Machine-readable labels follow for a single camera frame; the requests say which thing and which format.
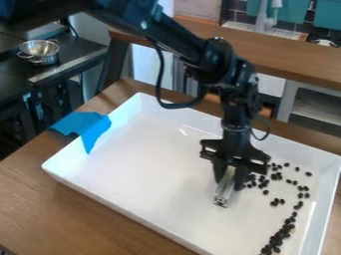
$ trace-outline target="blue tape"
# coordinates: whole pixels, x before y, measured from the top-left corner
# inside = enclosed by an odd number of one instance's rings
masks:
[[[50,128],[63,135],[77,133],[82,138],[86,152],[90,153],[96,140],[109,129],[111,124],[108,116],[101,116],[98,113],[72,112]]]

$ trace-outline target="wooden countertop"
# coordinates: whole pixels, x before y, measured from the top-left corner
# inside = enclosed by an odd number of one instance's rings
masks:
[[[223,37],[257,72],[341,91],[341,49],[176,19],[201,38]],[[110,29],[112,38],[149,46],[145,39]]]
[[[118,81],[79,108],[108,114],[132,95],[154,87]],[[169,101],[188,97],[164,91]],[[196,109],[220,116],[204,102]],[[341,139],[303,127],[271,121],[273,133],[341,155]],[[15,254],[193,254],[120,213],[52,179],[41,164],[71,141],[45,131],[0,162],[0,244]],[[341,250],[341,189],[335,198],[323,255]]]

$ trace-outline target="metal bowl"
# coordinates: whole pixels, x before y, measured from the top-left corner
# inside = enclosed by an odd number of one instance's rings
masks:
[[[51,41],[32,40],[20,45],[20,50],[34,57],[48,57],[59,52],[59,46]]]
[[[52,40],[54,39],[27,41],[20,45],[20,52],[17,56],[36,66],[53,65],[58,61],[59,46]]]

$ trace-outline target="black cable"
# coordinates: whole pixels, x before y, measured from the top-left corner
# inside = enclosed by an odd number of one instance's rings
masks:
[[[194,100],[186,103],[176,103],[176,104],[167,104],[164,103],[161,99],[161,90],[162,90],[162,81],[163,81],[163,76],[164,76],[164,71],[165,71],[165,58],[164,54],[162,52],[162,49],[158,45],[156,41],[153,39],[149,38],[149,41],[153,44],[154,48],[156,49],[159,59],[160,59],[160,70],[158,74],[158,79],[156,83],[156,97],[159,102],[159,104],[166,109],[181,109],[181,108],[191,108],[192,106],[200,103],[204,96],[206,95],[208,91],[208,87],[206,86],[199,86],[197,89],[197,96]]]
[[[71,23],[70,23],[70,21],[69,21],[69,18],[66,18],[66,19],[64,20],[64,22],[66,23],[67,27],[70,28],[70,29],[72,30],[72,32],[74,32],[75,37],[76,37],[76,38],[80,38],[79,35],[78,35],[78,33],[77,33],[77,31],[76,31],[76,29],[71,25]]]
[[[253,129],[251,128],[251,134],[257,140],[265,140],[270,135],[270,123],[263,116],[256,116],[255,118],[265,125],[266,133],[263,137],[259,138],[254,134]]]

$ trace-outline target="white plastic tray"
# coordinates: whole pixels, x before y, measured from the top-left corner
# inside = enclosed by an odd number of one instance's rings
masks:
[[[164,110],[154,97],[136,94],[112,113],[111,128],[86,154],[80,137],[43,164],[58,181],[133,218],[200,254],[259,254],[297,203],[297,188],[308,185],[311,198],[299,210],[296,232],[281,254],[319,254],[341,165],[341,158],[270,135],[252,143],[275,162],[300,166],[282,170],[270,194],[258,188],[233,194],[227,209],[213,205],[212,165],[199,158],[199,141],[219,138],[220,119],[191,109]],[[304,172],[313,172],[307,177]],[[285,205],[273,208],[274,197]]]

